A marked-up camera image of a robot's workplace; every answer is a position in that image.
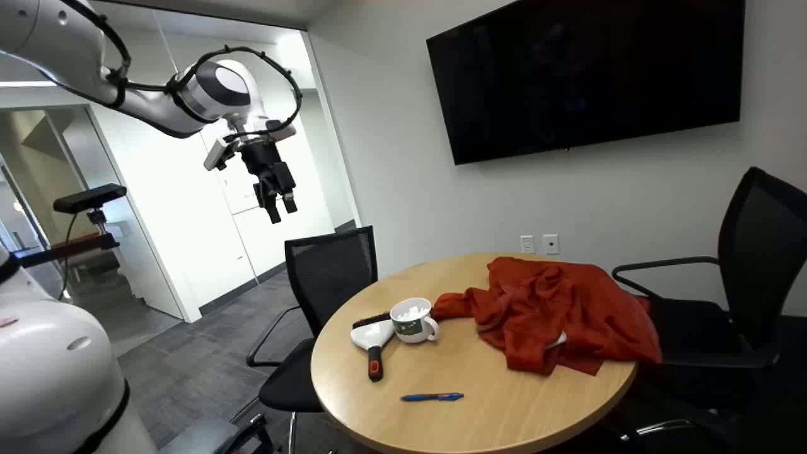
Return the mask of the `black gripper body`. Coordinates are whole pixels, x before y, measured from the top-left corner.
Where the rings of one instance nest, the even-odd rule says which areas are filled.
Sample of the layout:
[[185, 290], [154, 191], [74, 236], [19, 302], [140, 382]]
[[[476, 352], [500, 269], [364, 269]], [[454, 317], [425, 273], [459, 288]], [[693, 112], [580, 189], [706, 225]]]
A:
[[294, 193], [296, 179], [290, 165], [281, 159], [281, 152], [273, 141], [252, 141], [242, 149], [242, 162], [248, 172], [257, 179], [256, 193], [257, 202], [282, 198], [282, 193]]

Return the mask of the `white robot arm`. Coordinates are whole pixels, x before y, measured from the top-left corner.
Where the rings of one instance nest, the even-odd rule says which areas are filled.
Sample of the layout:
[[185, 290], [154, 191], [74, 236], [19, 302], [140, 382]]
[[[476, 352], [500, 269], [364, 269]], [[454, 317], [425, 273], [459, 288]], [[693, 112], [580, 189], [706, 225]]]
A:
[[[265, 115], [242, 48], [199, 54], [167, 83], [130, 78], [131, 54], [104, 61], [123, 39], [87, 0], [0, 0], [4, 54], [35, 68], [58, 88], [130, 112], [161, 134], [189, 138], [223, 121], [204, 163], [242, 159], [271, 213], [296, 206], [296, 179], [278, 155], [294, 134]], [[160, 454], [104, 324], [58, 302], [29, 276], [34, 257], [0, 257], [0, 454]]]

